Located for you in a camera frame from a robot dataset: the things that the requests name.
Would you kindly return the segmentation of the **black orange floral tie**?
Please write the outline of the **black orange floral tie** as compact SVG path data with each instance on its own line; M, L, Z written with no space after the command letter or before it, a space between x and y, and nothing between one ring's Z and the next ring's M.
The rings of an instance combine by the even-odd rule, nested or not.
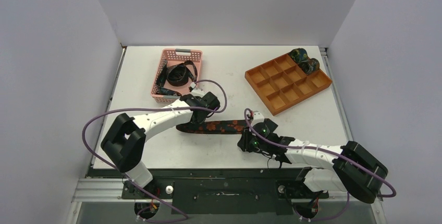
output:
M241 134L247 127L245 120L206 121L203 123L184 123L176 129L193 134Z

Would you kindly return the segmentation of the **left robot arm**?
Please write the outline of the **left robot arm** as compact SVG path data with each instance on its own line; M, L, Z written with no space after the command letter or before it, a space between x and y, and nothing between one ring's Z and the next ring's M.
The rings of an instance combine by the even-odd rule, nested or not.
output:
M116 169L136 184L136 193L142 198L149 198L155 193L156 185L142 161L145 142L177 125L202 123L212 110L219 108L219 99L207 92L202 97L184 95L152 113L132 117L120 114L101 141L101 149Z

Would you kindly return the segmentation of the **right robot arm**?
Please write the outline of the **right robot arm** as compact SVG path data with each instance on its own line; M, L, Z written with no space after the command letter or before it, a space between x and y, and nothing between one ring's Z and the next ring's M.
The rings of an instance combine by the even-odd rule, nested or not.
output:
M313 192L342 191L371 204L386 184L388 169L355 141L345 145L319 145L275 133L277 124L263 119L245 121L237 145L243 152L263 154L280 164L307 167L294 189L300 197Z

